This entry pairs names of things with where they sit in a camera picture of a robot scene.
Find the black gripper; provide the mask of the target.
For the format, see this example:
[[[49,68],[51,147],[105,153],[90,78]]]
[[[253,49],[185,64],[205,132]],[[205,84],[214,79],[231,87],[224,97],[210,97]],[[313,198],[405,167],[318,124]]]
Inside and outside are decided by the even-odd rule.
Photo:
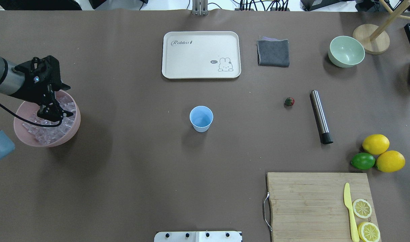
[[[74,115],[73,112],[62,109],[55,96],[55,92],[71,88],[62,82],[60,63],[55,57],[34,57],[13,69],[24,75],[24,82],[12,97],[40,105],[37,112],[39,118],[57,122]]]

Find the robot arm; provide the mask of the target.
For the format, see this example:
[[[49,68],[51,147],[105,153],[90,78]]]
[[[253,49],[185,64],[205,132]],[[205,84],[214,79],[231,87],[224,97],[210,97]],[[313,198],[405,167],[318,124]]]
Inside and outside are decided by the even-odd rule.
[[[0,93],[23,103],[14,116],[14,131],[24,144],[56,147],[69,141],[81,123],[79,107],[67,93],[59,61],[49,55],[15,65],[0,57]]]

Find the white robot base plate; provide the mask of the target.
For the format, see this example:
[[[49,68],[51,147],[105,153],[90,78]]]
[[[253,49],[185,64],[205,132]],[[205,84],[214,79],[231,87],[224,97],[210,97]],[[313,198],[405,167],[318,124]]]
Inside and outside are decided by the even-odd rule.
[[[243,242],[243,236],[231,230],[158,232],[154,242]]]

